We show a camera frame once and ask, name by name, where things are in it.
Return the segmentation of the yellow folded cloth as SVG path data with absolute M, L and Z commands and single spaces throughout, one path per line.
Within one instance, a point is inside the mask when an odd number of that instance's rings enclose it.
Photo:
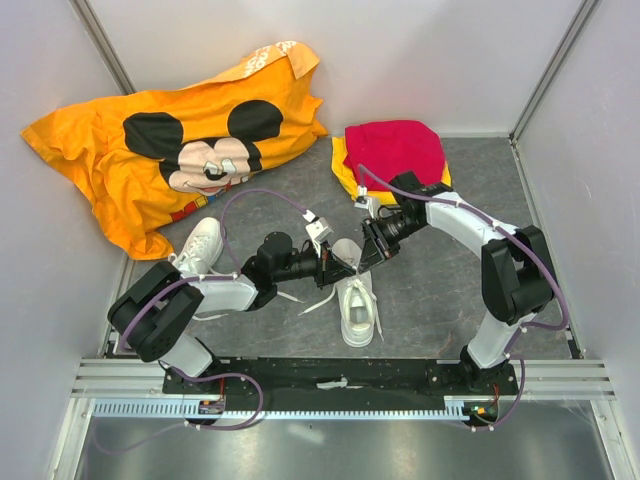
M 452 177 L 438 136 L 371 140 L 332 139 L 331 169 L 352 200 L 359 185 L 358 166 L 364 165 L 390 183 L 398 174 L 413 171 L 424 185 L 452 185 Z

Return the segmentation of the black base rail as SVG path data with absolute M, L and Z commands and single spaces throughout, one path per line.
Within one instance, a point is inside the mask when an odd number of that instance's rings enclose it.
M 226 357 L 214 362 L 206 375 L 241 373 L 257 381 L 263 395 L 248 381 L 193 382 L 181 378 L 174 370 L 165 373 L 162 392 L 185 395 L 221 393 L 226 406 L 255 409 L 435 409 L 447 397 L 514 396 L 519 379 L 511 365 L 487 377 L 473 379 L 458 362 L 427 359 L 358 359 L 358 358 L 243 358 Z M 322 391 L 317 382 L 346 377 L 362 385 L 358 390 Z

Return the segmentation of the red folded cloth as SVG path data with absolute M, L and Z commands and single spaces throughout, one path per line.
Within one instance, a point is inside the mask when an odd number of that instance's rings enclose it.
M 424 185 L 452 184 L 440 137 L 415 120 L 370 122 L 349 126 L 342 137 L 332 140 L 331 168 L 350 195 L 359 184 L 389 203 L 391 191 L 374 179 L 361 176 L 365 166 L 389 183 L 395 176 L 412 171 Z

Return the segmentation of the orange Mickey Mouse bag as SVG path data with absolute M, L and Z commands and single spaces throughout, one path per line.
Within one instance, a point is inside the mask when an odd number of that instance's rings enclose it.
M 22 139 L 88 200 L 105 237 L 135 260 L 172 252 L 160 228 L 305 153 L 326 135 L 306 45 L 262 47 L 217 76 L 58 109 Z

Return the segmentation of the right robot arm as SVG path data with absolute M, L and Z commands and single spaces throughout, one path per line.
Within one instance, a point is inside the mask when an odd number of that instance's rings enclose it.
M 544 234 L 517 228 L 473 207 L 450 186 L 422 184 L 407 171 L 390 182 L 395 212 L 382 217 L 370 209 L 362 222 L 358 271 L 367 272 L 400 251 L 400 242 L 426 227 L 440 230 L 480 260 L 486 313 L 474 338 L 462 349 L 458 381 L 467 392 L 483 392 L 508 361 L 516 332 L 554 299 L 555 274 Z

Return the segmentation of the white sneaker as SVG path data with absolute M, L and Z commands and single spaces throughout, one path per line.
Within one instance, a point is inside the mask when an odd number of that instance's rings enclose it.
M 371 343 L 375 331 L 384 339 L 369 271 L 338 281 L 325 299 L 303 310 L 300 316 L 319 309 L 334 297 L 338 298 L 341 334 L 347 345 L 365 347 Z
M 200 290 L 204 299 L 193 315 L 196 321 L 220 318 L 232 311 L 248 311 L 257 299 L 257 288 L 246 276 L 212 270 L 223 247 L 220 222 L 205 217 L 191 231 L 180 253 L 167 258 L 184 278 L 197 278 L 192 286 Z

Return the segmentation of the white tape piece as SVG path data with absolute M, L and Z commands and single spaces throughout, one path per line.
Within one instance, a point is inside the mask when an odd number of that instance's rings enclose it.
M 324 382 L 317 382 L 316 388 L 322 391 L 330 391 L 330 390 L 358 390 L 362 389 L 362 385 L 356 385 L 349 382 L 346 377 L 341 377 L 338 380 L 330 380 Z

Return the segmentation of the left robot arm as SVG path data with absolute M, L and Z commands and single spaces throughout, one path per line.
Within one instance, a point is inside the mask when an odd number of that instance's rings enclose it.
M 273 300 L 280 282 L 311 278 L 320 288 L 356 274 L 327 241 L 303 250 L 283 232 L 265 237 L 238 275 L 183 274 L 168 261 L 154 265 L 108 311 L 109 323 L 138 358 L 181 371 L 198 393 L 219 382 L 214 355 L 186 334 L 200 313 L 255 311 Z

